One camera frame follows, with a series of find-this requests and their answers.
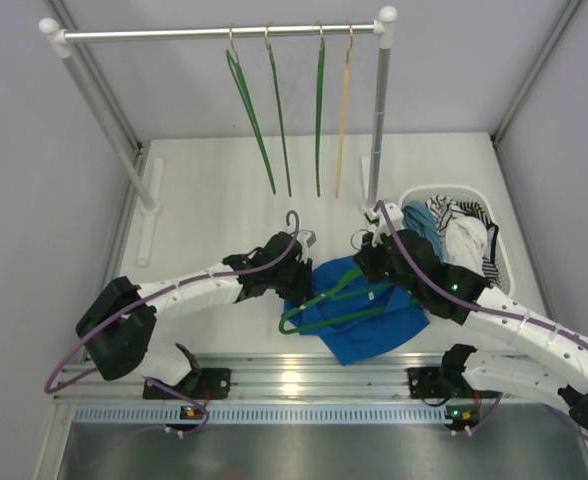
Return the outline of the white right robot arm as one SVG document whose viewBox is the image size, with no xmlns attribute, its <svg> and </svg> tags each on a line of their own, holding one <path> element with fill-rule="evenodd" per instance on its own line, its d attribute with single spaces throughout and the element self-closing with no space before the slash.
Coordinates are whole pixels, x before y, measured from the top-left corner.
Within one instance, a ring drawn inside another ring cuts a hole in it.
<svg viewBox="0 0 588 480">
<path fill-rule="evenodd" d="M 452 396 L 494 391 L 543 403 L 588 430 L 588 337 L 518 304 L 489 281 L 441 262 L 411 230 L 362 238 L 355 263 L 367 280 L 389 281 L 431 314 L 511 346 L 520 359 L 456 344 L 442 358 L 440 382 Z"/>
</svg>

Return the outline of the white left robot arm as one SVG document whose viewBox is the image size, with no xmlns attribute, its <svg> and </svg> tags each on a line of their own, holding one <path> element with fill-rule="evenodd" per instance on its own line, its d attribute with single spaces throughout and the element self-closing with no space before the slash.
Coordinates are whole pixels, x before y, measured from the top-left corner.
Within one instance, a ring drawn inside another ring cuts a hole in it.
<svg viewBox="0 0 588 480">
<path fill-rule="evenodd" d="M 203 369 L 187 347 L 172 339 L 180 320 L 218 305 L 233 305 L 273 291 L 301 302 L 311 291 L 309 249 L 315 234 L 278 232 L 263 247 L 233 254 L 185 279 L 135 284 L 112 280 L 77 323 L 75 331 L 101 377 L 128 374 L 164 383 L 179 397 L 194 394 Z"/>
</svg>

